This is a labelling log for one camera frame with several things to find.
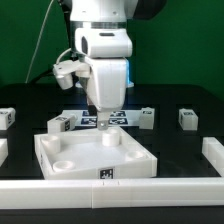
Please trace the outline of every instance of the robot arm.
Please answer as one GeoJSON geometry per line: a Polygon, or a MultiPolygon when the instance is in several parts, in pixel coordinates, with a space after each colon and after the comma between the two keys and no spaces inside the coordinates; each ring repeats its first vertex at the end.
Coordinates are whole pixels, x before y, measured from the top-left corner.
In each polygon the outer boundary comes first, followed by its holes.
{"type": "Polygon", "coordinates": [[[69,13],[67,27],[75,61],[54,65],[63,89],[72,86],[76,71],[90,103],[97,109],[100,130],[108,127],[111,112],[122,108],[127,79],[127,60],[132,42],[126,32],[128,18],[150,19],[166,0],[59,0],[69,13]]]}

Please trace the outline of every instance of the white plastic part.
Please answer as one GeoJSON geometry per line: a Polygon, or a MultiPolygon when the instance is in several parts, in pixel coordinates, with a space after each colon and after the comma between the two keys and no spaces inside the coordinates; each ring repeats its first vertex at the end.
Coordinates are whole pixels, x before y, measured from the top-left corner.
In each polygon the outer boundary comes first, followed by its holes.
{"type": "Polygon", "coordinates": [[[153,129],[154,117],[155,117],[155,109],[150,107],[142,108],[139,117],[139,128],[153,129]]]}
{"type": "Polygon", "coordinates": [[[75,128],[77,116],[75,114],[61,114],[47,122],[48,133],[71,131],[75,128]]]}
{"type": "Polygon", "coordinates": [[[69,89],[73,86],[72,72],[76,72],[77,76],[88,77],[90,68],[86,63],[71,60],[54,65],[53,73],[62,89],[69,89]]]}
{"type": "Polygon", "coordinates": [[[126,22],[124,0],[73,0],[71,21],[126,22]]]}
{"type": "Polygon", "coordinates": [[[216,138],[203,138],[202,154],[224,177],[224,146],[216,138]]]}
{"type": "Polygon", "coordinates": [[[198,116],[191,109],[180,109],[178,121],[183,130],[196,131],[198,129],[198,116]]]}
{"type": "Polygon", "coordinates": [[[109,135],[98,129],[54,134],[54,137],[60,139],[59,153],[49,153],[57,151],[49,148],[52,135],[35,135],[35,152],[44,178],[118,179],[156,176],[156,157],[120,127],[109,128],[108,131],[109,135]],[[128,160],[128,152],[139,152],[145,156],[128,160]],[[57,162],[61,162],[61,170],[57,169],[57,162]]]}
{"type": "Polygon", "coordinates": [[[126,91],[126,59],[91,59],[85,62],[92,68],[87,95],[98,111],[120,110],[126,91]]]}
{"type": "Polygon", "coordinates": [[[7,130],[15,122],[16,111],[14,108],[0,109],[0,130],[7,130]]]}
{"type": "Polygon", "coordinates": [[[120,131],[116,128],[110,128],[102,134],[102,144],[104,146],[118,146],[120,144],[120,131]]]}
{"type": "Polygon", "coordinates": [[[57,154],[61,151],[61,140],[58,136],[49,135],[41,138],[47,155],[57,154]]]}
{"type": "Polygon", "coordinates": [[[86,29],[78,28],[75,32],[75,46],[80,53],[90,58],[130,57],[132,42],[126,29],[86,29]],[[85,38],[86,51],[83,51],[85,38]]]}
{"type": "Polygon", "coordinates": [[[138,0],[125,0],[125,14],[128,19],[133,18],[138,0]]]}
{"type": "Polygon", "coordinates": [[[0,139],[0,167],[8,156],[7,139],[0,139]]]}
{"type": "Polygon", "coordinates": [[[0,209],[224,205],[224,178],[1,181],[0,209]]]}

